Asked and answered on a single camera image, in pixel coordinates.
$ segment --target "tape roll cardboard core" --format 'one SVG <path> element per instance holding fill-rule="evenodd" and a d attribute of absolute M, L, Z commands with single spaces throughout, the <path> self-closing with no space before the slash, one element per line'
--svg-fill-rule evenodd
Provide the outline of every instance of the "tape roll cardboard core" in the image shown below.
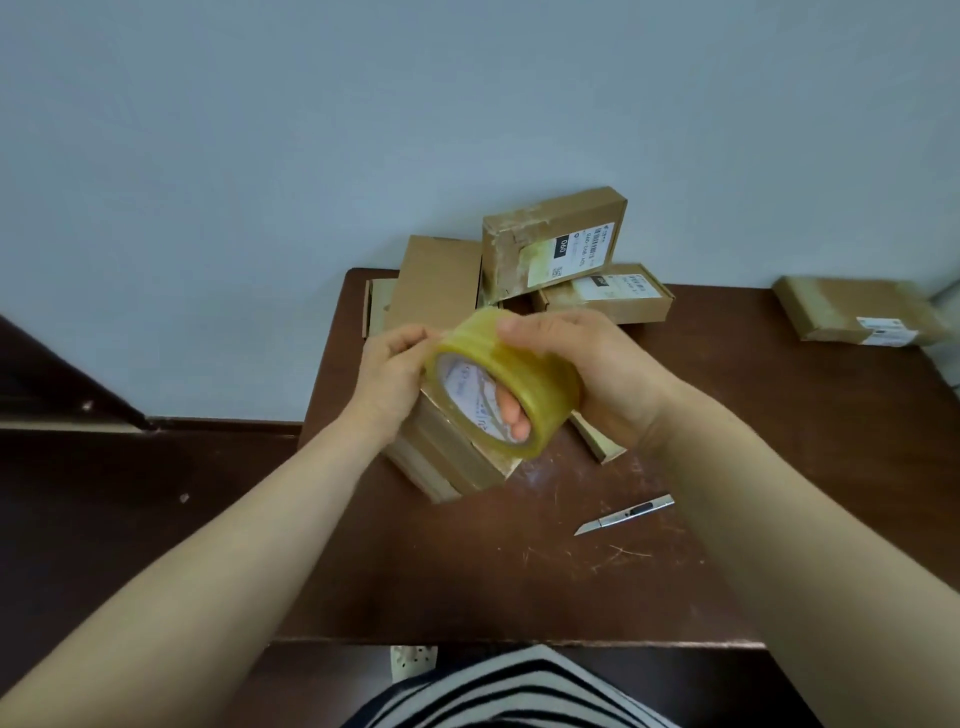
<path fill-rule="evenodd" d="M 437 356 L 437 378 L 453 403 L 474 425 L 506 443 L 526 442 L 517 440 L 510 425 L 503 421 L 496 403 L 496 381 L 486 369 L 458 353 L 443 352 Z"/>

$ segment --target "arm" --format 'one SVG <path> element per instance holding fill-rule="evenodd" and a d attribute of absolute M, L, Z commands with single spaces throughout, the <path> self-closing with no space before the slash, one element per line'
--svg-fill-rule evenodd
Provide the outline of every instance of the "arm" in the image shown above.
<path fill-rule="evenodd" d="M 960 595 L 602 315 L 517 318 L 500 336 L 569 359 L 588 390 L 584 416 L 660 463 L 690 527 L 821 721 L 960 724 Z M 498 393 L 522 434 L 528 424 L 509 399 Z"/>
<path fill-rule="evenodd" d="M 371 339 L 343 414 L 160 557 L 0 701 L 0 726 L 189 726 L 227 702 L 296 598 L 360 474 L 419 391 L 420 327 Z"/>

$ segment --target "left hand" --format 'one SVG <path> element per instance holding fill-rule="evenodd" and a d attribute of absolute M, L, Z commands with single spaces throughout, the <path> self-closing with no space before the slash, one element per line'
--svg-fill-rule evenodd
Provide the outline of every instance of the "left hand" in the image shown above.
<path fill-rule="evenodd" d="M 367 339 L 357 386 L 345 413 L 392 443 L 420 394 L 420 372 L 436 344 L 436 332 L 408 324 Z"/>

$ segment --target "hand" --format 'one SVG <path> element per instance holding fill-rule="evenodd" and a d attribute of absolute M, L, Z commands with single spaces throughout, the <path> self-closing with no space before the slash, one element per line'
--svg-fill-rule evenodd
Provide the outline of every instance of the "hand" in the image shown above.
<path fill-rule="evenodd" d="M 408 324 L 367 339 L 357 385 L 345 414 L 373 431 L 382 445 L 396 438 L 420 394 L 423 362 L 436 344 L 427 327 Z"/>
<path fill-rule="evenodd" d="M 499 323 L 497 335 L 510 346 L 573 364 L 586 386 L 580 414 L 625 448 L 654 445 L 665 412 L 687 386 L 598 311 L 511 316 Z M 516 398 L 497 386 L 496 402 L 514 437 L 526 439 L 530 422 Z"/>

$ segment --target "wooden furniture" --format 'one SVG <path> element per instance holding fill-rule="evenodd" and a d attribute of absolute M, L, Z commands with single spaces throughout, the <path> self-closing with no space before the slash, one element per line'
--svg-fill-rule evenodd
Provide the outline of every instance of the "wooden furniture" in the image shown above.
<path fill-rule="evenodd" d="M 347 403 L 364 285 L 387 275 L 347 273 L 301 443 Z M 631 335 L 960 587 L 960 401 L 924 353 L 801 342 L 769 290 L 671 289 L 666 323 Z M 679 509 L 573 536 L 668 490 L 634 452 L 598 465 L 570 425 L 503 488 L 445 505 L 377 458 L 279 638 L 761 646 Z"/>

